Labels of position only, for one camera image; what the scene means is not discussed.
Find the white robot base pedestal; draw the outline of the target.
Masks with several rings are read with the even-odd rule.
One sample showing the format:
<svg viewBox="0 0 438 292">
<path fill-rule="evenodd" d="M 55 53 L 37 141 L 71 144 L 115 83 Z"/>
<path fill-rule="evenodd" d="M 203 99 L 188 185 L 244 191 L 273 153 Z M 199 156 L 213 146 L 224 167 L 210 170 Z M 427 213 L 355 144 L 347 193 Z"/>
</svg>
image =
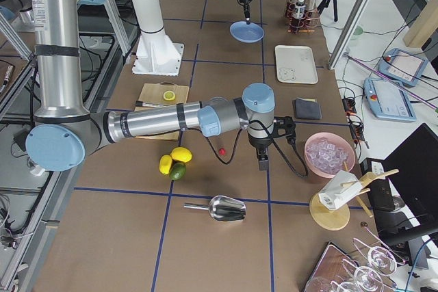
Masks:
<svg viewBox="0 0 438 292">
<path fill-rule="evenodd" d="M 141 32 L 133 73 L 177 76 L 184 45 L 172 42 L 167 36 L 159 0 L 132 2 Z"/>
</svg>

